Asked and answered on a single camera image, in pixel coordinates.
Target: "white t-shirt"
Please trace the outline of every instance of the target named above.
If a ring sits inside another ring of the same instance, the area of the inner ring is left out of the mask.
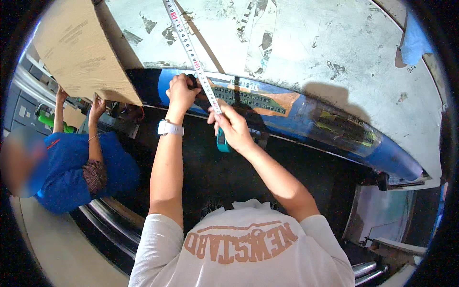
[[[267,208],[223,208],[184,238],[162,214],[146,217],[129,286],[355,286],[322,215],[301,223]]]

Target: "white watch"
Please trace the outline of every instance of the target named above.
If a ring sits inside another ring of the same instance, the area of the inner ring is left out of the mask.
[[[158,125],[158,135],[181,135],[185,133],[185,128],[169,122],[168,119],[162,119]]]

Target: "blue shirt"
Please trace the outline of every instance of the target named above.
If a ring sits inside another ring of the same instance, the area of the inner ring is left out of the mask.
[[[45,138],[49,170],[41,190],[35,195],[47,210],[62,214],[91,202],[83,165],[89,158],[88,135],[53,133]],[[107,185],[96,198],[134,192],[139,183],[139,168],[123,150],[116,134],[100,136],[102,156],[107,166]]]

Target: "tape measure blade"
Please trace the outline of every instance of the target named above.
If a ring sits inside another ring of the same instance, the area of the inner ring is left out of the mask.
[[[196,71],[197,78],[201,83],[201,88],[204,90],[204,93],[207,96],[213,110],[215,113],[222,114],[222,110],[218,105],[217,98],[215,97],[212,88],[210,86],[209,80],[206,77],[204,70],[202,69],[201,61],[199,60],[196,50],[191,43],[190,36],[185,28],[185,22],[183,21],[182,17],[180,16],[180,11],[178,10],[177,6],[175,5],[174,0],[162,0],[164,3],[164,7],[168,12],[169,18],[172,22],[172,25],[177,32],[180,42],[188,56],[188,59],[191,62],[194,70]]]

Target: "hand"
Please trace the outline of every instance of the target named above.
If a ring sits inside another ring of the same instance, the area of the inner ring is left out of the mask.
[[[246,119],[225,101],[217,99],[217,102],[224,115],[216,114],[210,107],[210,115],[207,119],[208,124],[213,124],[216,121],[214,125],[215,136],[217,136],[218,128],[221,127],[229,145],[243,156],[253,148],[258,147],[250,136]]]
[[[169,82],[170,88],[167,89],[166,95],[170,99],[169,111],[184,116],[186,111],[193,105],[196,95],[201,88],[188,89],[193,85],[193,81],[185,74],[175,75]]]
[[[105,100],[94,93],[94,99],[92,100],[92,106],[89,112],[89,124],[91,125],[97,123],[105,110]]]
[[[57,88],[56,94],[56,106],[63,106],[65,103],[65,99],[67,99],[68,94],[64,91],[64,89],[59,85]]]

